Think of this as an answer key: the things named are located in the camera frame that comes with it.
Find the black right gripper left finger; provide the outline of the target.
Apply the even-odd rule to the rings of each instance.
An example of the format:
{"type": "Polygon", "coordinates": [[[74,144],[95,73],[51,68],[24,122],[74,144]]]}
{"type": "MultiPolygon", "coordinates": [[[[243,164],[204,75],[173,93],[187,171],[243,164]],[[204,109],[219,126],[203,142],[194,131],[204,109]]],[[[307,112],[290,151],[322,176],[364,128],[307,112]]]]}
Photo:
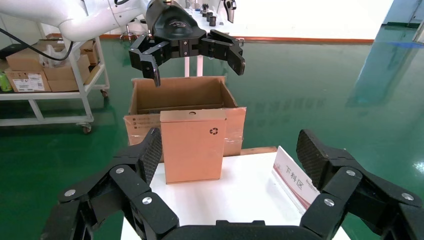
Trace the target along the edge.
{"type": "Polygon", "coordinates": [[[150,186],[161,158],[161,131],[154,127],[107,167],[63,190],[40,238],[91,240],[109,216],[122,212],[141,239],[164,239],[180,221],[150,186]]]}

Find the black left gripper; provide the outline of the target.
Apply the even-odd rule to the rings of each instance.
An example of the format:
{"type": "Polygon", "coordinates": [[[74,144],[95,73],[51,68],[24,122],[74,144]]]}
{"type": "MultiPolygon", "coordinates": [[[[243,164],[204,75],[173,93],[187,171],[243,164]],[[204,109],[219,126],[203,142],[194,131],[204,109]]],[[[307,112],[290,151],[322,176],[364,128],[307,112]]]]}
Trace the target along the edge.
{"type": "Polygon", "coordinates": [[[159,66],[173,58],[202,55],[226,61],[238,76],[244,74],[240,41],[214,29],[207,34],[177,2],[150,1],[145,20],[153,39],[140,35],[129,48],[129,58],[156,87],[161,85],[159,66]]]}

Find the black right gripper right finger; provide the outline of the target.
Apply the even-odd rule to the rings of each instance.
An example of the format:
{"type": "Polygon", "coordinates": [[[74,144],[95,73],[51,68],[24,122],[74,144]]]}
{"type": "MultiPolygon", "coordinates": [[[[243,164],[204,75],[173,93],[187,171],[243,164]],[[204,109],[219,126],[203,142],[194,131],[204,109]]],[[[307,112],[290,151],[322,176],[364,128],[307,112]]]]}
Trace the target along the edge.
{"type": "Polygon", "coordinates": [[[299,132],[296,154],[319,192],[303,214],[301,227],[330,240],[352,214],[382,240],[423,239],[419,196],[370,173],[349,152],[322,143],[309,129],[299,132]]]}

